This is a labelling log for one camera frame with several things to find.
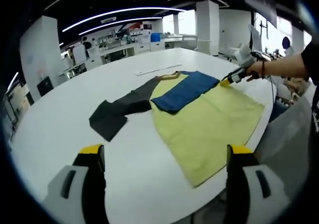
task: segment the white pillar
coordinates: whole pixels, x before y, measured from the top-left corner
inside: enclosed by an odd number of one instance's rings
[[[304,32],[293,26],[292,47],[296,53],[304,50]]]
[[[34,101],[41,98],[37,85],[49,77],[53,87],[60,84],[61,53],[57,19],[40,17],[20,39],[20,57],[25,81]]]
[[[212,1],[197,2],[196,24],[198,40],[210,40],[210,54],[218,55],[219,6]]]
[[[173,18],[174,18],[174,34],[179,34],[179,28],[178,28],[178,15],[177,14],[175,14],[174,16],[173,16]]]

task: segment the ceiling light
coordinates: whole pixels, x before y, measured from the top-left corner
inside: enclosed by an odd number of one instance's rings
[[[155,16],[155,17],[141,17],[141,18],[134,18],[134,19],[127,19],[127,20],[122,20],[122,21],[115,21],[115,22],[111,22],[111,23],[107,23],[105,25],[102,25],[102,26],[97,26],[97,27],[94,27],[90,30],[87,30],[87,31],[83,31],[79,34],[80,35],[83,35],[84,33],[87,33],[87,32],[90,32],[90,31],[93,31],[93,30],[96,30],[96,29],[99,29],[101,27],[105,27],[105,26],[110,26],[110,25],[114,25],[114,24],[118,24],[118,23],[121,23],[121,22],[127,22],[127,21],[137,21],[137,20],[150,20],[150,19],[161,19],[162,17],[160,16]]]
[[[15,80],[15,79],[16,79],[16,77],[18,76],[18,74],[19,74],[19,72],[17,72],[17,73],[14,75],[14,77],[13,77],[12,81],[10,82],[10,84],[9,84],[9,86],[8,86],[7,91],[8,91],[8,90],[10,90],[10,88],[11,88],[11,86],[12,86],[12,84],[13,84],[14,80]]]
[[[134,10],[172,10],[172,11],[186,11],[184,9],[179,9],[179,8],[171,8],[171,7],[158,7],[158,6],[152,6],[152,7],[134,7],[134,8],[127,8],[127,9],[121,9],[121,10],[117,10],[117,11],[110,11],[110,12],[106,12],[106,13],[103,13],[103,14],[100,14],[100,15],[96,15],[96,16],[92,16],[92,17],[89,17],[87,19],[84,19],[80,22],[77,22],[65,29],[62,30],[62,32],[65,32],[81,23],[84,23],[86,21],[89,21],[89,20],[92,20],[92,19],[95,19],[97,17],[101,17],[101,16],[106,16],[106,15],[110,15],[110,14],[115,14],[115,13],[119,13],[119,12],[124,12],[124,11],[134,11]]]

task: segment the bracelet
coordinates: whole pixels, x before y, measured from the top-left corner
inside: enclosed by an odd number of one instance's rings
[[[263,65],[261,67],[261,78],[265,78],[265,61],[263,61]]]

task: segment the computer monitor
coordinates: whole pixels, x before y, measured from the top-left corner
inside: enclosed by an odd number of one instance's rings
[[[276,3],[273,0],[245,0],[245,2],[277,28]]]

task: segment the white table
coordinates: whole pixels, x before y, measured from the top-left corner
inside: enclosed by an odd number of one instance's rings
[[[134,47],[141,46],[141,45],[143,45],[143,44],[132,43],[132,44],[127,44],[127,45],[123,45],[123,46],[114,47],[114,48],[111,48],[111,49],[108,49],[108,50],[100,52],[100,56],[106,56],[107,54],[111,54],[113,52],[127,50],[127,49],[134,48]]]
[[[182,48],[129,57],[101,66],[66,82],[37,101],[26,113],[13,139],[14,164],[33,196],[41,201],[49,181],[71,165],[84,146],[105,142],[89,126],[89,117],[105,99],[110,102],[155,75],[139,70],[182,64],[179,70],[199,70],[223,78],[235,68],[227,61]],[[265,105],[247,146],[255,149],[272,111],[272,89],[266,80],[245,81],[237,89]],[[198,188],[184,177],[172,153],[160,139],[152,112],[132,114],[105,144],[106,213],[111,224],[169,224],[195,212],[224,188],[223,168]]]
[[[181,42],[183,39],[183,37],[167,37],[162,39],[161,41],[165,42],[165,43],[169,43],[169,42]]]

